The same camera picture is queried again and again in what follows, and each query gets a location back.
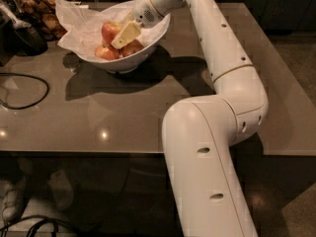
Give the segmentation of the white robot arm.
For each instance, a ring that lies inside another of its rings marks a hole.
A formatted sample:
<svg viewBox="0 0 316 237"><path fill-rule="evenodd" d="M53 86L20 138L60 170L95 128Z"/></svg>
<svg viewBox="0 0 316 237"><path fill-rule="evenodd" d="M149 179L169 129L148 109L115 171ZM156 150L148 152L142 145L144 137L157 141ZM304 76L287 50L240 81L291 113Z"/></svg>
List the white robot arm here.
<svg viewBox="0 0 316 237"><path fill-rule="evenodd" d="M152 28L188 5L214 88L177 102L162 123L164 156L185 237L258 237L230 146L258 131L263 83L214 0L136 0L129 22Z"/></svg>

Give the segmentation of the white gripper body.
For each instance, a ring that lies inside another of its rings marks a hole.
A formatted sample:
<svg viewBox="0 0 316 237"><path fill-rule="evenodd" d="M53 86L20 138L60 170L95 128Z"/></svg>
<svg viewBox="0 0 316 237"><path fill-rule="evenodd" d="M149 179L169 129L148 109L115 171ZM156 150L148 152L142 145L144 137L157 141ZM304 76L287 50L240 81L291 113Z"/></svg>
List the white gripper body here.
<svg viewBox="0 0 316 237"><path fill-rule="evenodd" d="M132 15L134 20L144 29L153 28L164 19L151 0L135 0Z"/></svg>

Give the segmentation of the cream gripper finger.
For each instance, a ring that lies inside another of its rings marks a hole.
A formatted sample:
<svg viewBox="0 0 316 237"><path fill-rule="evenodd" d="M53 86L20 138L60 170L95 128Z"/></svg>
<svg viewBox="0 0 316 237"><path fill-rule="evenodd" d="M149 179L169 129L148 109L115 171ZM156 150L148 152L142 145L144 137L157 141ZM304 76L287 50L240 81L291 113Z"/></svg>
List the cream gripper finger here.
<svg viewBox="0 0 316 237"><path fill-rule="evenodd" d="M122 49L129 43L136 40L141 34L141 27L136 21L128 21L116 34L111 45L116 49Z"/></svg>
<svg viewBox="0 0 316 237"><path fill-rule="evenodd" d="M134 20L134 18L133 18L133 15L132 15L132 11L129 10L128 13L119 22L123 26L123 25L125 25L128 22L133 21L133 20Z"/></svg>

